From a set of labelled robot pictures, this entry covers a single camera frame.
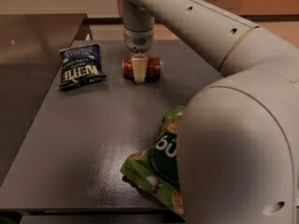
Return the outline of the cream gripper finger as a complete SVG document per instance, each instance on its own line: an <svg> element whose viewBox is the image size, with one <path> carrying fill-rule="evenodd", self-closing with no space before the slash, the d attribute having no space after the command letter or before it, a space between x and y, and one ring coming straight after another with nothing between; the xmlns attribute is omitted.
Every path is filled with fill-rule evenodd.
<svg viewBox="0 0 299 224"><path fill-rule="evenodd" d="M148 57L143 54L136 54L131 58L134 82L136 84L142 84L145 82L145 76L147 73Z"/></svg>

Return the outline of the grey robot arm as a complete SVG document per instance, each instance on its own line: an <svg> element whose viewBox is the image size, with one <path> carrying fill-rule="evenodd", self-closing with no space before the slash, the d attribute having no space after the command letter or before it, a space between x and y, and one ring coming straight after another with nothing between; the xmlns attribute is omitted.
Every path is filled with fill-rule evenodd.
<svg viewBox="0 0 299 224"><path fill-rule="evenodd" d="M296 224L298 49L203 0L126 0L163 23L223 78L178 126L187 224Z"/></svg>

